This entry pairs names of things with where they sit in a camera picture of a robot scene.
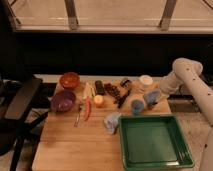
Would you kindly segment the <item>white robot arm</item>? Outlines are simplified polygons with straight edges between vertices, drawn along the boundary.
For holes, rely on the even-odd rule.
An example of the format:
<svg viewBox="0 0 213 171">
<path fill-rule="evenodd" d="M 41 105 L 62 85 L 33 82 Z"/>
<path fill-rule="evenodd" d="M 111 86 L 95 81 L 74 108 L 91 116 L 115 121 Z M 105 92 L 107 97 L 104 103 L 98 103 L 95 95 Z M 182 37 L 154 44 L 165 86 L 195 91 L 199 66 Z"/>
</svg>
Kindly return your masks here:
<svg viewBox="0 0 213 171">
<path fill-rule="evenodd" d="M 199 61 L 177 58 L 172 71 L 161 79 L 159 88 L 164 94 L 172 94 L 184 84 L 193 96 L 211 126 L 199 171 L 213 171 L 213 90 L 200 78 L 202 71 Z"/>
</svg>

